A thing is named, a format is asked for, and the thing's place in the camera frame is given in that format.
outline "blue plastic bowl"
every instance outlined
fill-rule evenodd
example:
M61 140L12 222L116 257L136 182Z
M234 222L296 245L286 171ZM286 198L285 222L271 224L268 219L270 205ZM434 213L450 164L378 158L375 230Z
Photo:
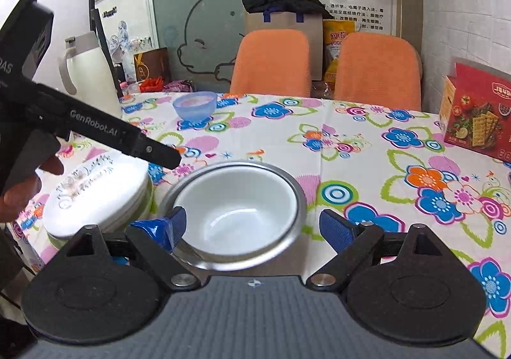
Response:
M185 121L192 123L209 118L217 108L217 94L214 92L194 92L176 99L174 109Z

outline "orange chair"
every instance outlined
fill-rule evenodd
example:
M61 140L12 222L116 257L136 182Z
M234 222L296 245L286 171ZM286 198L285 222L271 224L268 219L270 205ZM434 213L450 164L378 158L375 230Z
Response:
M416 50L406 40L391 35L348 35L339 54L334 98L420 111Z
M308 98L309 41L298 30L255 30L241 41L229 93Z

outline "cable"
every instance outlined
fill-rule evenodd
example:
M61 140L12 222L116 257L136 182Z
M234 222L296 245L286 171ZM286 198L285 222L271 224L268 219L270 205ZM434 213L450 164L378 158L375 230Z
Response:
M32 274L35 277L35 272L32 271L31 268L27 267L25 264L23 265L24 269L26 269L30 274Z
M18 310L21 310L21 307L15 303L14 301L12 301L9 297L7 297L4 293L0 292L0 295L2 296L2 298L7 301L8 303L11 303L14 307L16 307Z

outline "white thermos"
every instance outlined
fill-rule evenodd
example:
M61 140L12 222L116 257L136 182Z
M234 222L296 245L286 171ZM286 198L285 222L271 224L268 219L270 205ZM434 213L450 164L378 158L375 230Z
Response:
M66 39L59 59L62 83L69 95L117 118L122 110L112 73L93 31Z

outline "human hand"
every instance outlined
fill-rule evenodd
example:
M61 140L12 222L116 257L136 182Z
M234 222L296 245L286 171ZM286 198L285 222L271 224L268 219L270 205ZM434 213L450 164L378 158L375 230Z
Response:
M64 166L56 156L50 157L40 169L57 175L64 173ZM0 222L14 222L19 213L27 207L29 200L41 191L41 186L41 179L34 173L22 183L7 190L0 197Z

